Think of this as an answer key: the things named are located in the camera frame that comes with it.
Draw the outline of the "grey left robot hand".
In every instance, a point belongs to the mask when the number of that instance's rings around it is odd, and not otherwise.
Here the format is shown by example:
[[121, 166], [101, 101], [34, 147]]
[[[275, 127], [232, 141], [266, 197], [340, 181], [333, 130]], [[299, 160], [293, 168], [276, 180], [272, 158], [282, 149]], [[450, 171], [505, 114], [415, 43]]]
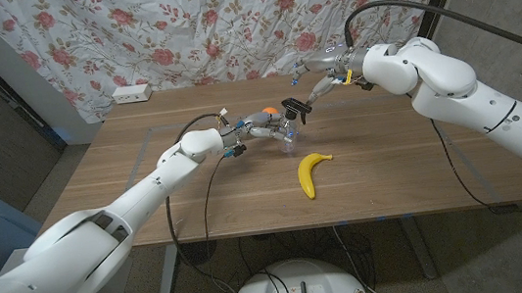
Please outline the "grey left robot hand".
[[294, 143], [298, 137], [297, 123], [280, 113], [258, 112], [250, 114], [235, 125], [238, 139], [273, 138], [284, 143]]

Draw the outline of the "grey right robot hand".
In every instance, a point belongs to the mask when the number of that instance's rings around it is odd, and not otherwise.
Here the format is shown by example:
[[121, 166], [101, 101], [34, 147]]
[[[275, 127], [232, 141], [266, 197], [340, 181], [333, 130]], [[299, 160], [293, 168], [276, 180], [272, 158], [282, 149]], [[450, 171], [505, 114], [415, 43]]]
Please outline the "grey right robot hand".
[[312, 89], [307, 104], [311, 105], [321, 96], [331, 92], [336, 85], [358, 85], [365, 90], [372, 89], [373, 83], [364, 78], [363, 64], [367, 49], [333, 45], [316, 51], [307, 59], [296, 62], [292, 71], [292, 83], [297, 84], [305, 73], [326, 73], [325, 77]]

